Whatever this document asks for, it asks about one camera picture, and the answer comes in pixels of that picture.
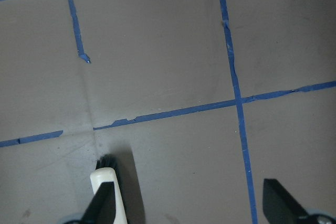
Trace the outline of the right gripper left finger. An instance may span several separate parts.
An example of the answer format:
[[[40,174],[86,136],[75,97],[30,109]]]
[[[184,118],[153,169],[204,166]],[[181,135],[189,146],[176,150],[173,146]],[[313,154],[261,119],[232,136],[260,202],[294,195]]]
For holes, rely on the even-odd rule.
[[[80,219],[80,223],[113,224],[116,218],[116,197],[114,182],[102,183],[88,208]]]

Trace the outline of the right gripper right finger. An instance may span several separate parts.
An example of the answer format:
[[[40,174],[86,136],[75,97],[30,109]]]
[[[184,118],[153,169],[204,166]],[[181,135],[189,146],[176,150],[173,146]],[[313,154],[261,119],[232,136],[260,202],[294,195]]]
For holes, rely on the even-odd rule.
[[[268,223],[301,223],[308,218],[307,211],[276,179],[264,179],[262,203]]]

